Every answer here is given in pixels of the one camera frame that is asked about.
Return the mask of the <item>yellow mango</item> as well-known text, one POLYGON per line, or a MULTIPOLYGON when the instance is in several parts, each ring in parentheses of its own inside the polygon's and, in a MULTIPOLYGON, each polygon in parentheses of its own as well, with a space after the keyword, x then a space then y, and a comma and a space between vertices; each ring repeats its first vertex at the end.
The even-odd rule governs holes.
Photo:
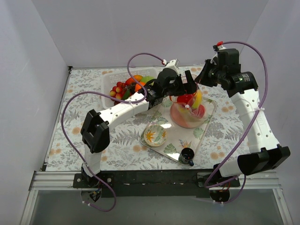
POLYGON ((202 103, 202 98, 202 92, 200 90, 197 90, 193 97, 192 109, 198 109, 198 107, 202 103))

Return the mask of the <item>yellow banana bunch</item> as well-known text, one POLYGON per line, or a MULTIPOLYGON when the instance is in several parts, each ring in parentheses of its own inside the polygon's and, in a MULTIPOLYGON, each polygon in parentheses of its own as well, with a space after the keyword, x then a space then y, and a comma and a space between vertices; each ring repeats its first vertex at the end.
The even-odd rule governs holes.
POLYGON ((184 114, 188 112, 185 104, 177 104, 177 110, 179 113, 184 114))

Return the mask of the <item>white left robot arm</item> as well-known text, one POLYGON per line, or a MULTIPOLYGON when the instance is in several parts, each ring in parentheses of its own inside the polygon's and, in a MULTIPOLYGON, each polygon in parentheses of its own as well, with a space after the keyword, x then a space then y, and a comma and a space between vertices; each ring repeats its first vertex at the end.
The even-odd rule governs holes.
POLYGON ((106 110, 90 110, 87 113, 81 129, 85 148, 81 173, 88 187, 93 188, 99 184, 101 153, 110 144, 110 131, 134 115, 161 104, 167 96, 195 93, 197 84, 189 70, 185 71, 185 78, 183 82, 177 71, 164 68, 156 79, 147 82, 121 103, 106 110))

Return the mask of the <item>red apple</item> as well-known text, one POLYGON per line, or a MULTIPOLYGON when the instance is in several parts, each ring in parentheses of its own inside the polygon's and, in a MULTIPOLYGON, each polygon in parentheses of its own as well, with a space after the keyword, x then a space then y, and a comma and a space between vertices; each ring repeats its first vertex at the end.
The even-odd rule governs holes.
POLYGON ((188 104, 189 101, 193 98, 193 94, 185 94, 177 97, 177 103, 185 103, 188 104))

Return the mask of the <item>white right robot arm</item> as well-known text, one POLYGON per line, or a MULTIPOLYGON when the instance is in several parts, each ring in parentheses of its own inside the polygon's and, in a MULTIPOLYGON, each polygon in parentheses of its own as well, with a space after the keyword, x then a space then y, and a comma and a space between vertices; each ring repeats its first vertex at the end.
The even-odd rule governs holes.
POLYGON ((207 59, 196 82, 208 86, 221 86, 235 105, 245 129, 243 136, 234 146, 233 154, 245 138, 249 153, 231 160, 231 154, 217 165, 204 183, 209 188, 223 186, 240 175, 252 175, 278 168, 291 154, 287 146, 281 146, 266 119, 259 98, 258 84, 251 72, 242 72, 237 49, 215 46, 216 55, 207 59))

